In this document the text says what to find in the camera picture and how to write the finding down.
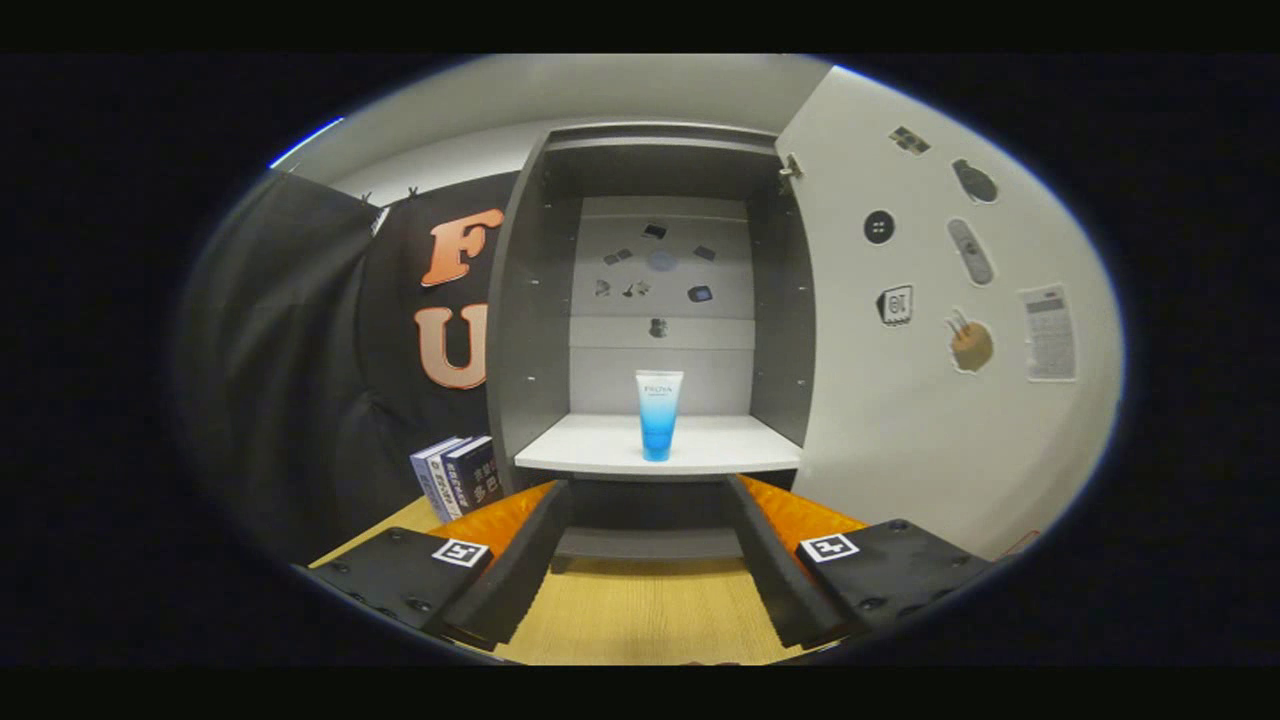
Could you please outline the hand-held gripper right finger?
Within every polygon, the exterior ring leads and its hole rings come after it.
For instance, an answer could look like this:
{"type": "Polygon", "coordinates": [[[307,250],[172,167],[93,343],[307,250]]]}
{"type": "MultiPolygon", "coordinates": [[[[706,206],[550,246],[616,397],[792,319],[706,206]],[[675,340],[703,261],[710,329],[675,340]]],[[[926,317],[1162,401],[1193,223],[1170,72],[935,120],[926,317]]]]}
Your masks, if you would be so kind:
{"type": "Polygon", "coordinates": [[[886,632],[993,568],[914,521],[868,525],[745,475],[724,480],[724,501],[786,647],[886,632]]]}

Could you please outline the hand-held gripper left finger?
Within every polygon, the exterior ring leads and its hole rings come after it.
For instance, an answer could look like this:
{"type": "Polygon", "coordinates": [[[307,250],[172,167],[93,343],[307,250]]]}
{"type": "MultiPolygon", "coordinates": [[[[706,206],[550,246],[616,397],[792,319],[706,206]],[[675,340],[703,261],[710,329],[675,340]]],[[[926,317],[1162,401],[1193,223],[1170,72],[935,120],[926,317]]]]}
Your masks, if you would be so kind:
{"type": "Polygon", "coordinates": [[[388,527],[308,582],[376,623],[492,651],[527,615],[570,510],[568,482],[547,482],[433,530],[388,527]]]}

